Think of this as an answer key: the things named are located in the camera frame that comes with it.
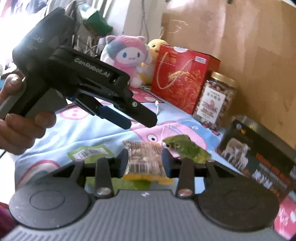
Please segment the person's left hand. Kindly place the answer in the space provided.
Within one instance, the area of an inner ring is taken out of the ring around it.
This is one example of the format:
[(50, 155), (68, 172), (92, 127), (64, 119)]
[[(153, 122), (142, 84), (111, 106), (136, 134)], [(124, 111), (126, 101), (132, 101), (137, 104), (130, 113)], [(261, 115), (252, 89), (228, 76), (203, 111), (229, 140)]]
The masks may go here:
[(46, 130), (56, 123), (55, 113), (39, 113), (34, 119), (17, 114), (7, 114), (1, 120), (1, 149), (21, 155), (31, 148), (36, 139), (42, 138)]

